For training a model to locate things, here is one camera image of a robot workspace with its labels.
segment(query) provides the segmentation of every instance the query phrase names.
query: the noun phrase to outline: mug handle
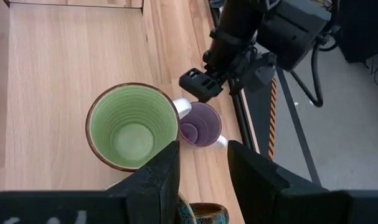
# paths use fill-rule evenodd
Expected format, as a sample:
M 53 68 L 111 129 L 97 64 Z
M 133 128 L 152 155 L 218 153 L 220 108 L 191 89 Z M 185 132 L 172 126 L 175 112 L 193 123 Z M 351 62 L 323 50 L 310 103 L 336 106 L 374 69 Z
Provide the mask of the mug handle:
M 191 110 L 191 103 L 186 98 L 174 100 L 173 103 L 179 114 L 179 119 L 185 117 Z
M 214 142 L 211 146 L 217 149 L 223 149 L 227 146 L 227 139 L 223 136 L 219 136 L 216 142 Z

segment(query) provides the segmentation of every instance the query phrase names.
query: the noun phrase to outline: purple mug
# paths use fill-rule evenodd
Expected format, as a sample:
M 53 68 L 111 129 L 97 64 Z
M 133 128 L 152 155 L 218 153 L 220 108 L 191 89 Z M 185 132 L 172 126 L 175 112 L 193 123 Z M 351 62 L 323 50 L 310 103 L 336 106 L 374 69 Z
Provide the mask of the purple mug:
M 180 133 L 183 139 L 197 147 L 226 147 L 227 140 L 220 135 L 222 122 L 216 110 L 200 102 L 193 102 L 191 106 L 190 112 L 181 119 Z

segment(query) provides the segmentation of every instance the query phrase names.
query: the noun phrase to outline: ceramic mug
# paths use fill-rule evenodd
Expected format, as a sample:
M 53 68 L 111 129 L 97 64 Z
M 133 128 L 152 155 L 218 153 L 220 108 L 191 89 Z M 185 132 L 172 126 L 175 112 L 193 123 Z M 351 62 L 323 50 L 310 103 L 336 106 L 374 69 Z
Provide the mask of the ceramic mug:
M 197 147 L 226 147 L 227 139 L 220 135 L 222 122 L 218 112 L 206 103 L 193 102 L 191 107 L 190 112 L 181 119 L 183 139 Z
M 174 224 L 228 224 L 227 209 L 216 203 L 189 203 L 178 195 Z
M 105 164 L 135 171 L 179 134 L 190 102 L 172 101 L 144 83 L 124 83 L 103 92 L 89 109 L 85 130 L 93 153 Z

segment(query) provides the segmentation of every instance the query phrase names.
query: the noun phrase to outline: wooden table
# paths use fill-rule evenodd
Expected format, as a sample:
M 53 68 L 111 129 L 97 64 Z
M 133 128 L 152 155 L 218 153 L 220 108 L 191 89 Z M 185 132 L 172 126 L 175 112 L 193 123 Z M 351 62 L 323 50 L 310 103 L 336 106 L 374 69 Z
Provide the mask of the wooden table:
M 204 66 L 211 27 L 207 0 L 147 0 L 143 14 L 18 3 L 8 9 L 0 0 L 0 190 L 104 189 L 126 178 L 129 173 L 109 168 L 89 149 L 84 124 L 90 105 L 124 82 L 194 101 L 178 79 Z M 224 89 L 209 104 L 222 117 L 222 134 L 240 140 Z M 181 142 L 179 190 L 190 202 L 225 205 L 231 223 L 243 223 L 226 149 Z
M 7 3 L 142 8 L 143 0 L 5 0 Z

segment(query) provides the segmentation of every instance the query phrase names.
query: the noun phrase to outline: gray floor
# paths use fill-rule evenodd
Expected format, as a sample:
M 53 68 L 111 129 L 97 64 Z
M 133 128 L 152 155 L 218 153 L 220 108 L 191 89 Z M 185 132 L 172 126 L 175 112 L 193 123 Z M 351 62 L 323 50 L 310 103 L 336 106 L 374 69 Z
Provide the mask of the gray floor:
M 314 92 L 310 55 L 295 71 Z M 370 70 L 348 64 L 339 49 L 321 52 L 318 62 L 322 108 L 311 105 L 289 73 L 286 79 L 321 183 L 331 190 L 378 189 L 378 86 Z M 275 162 L 310 179 L 279 85 L 276 106 Z

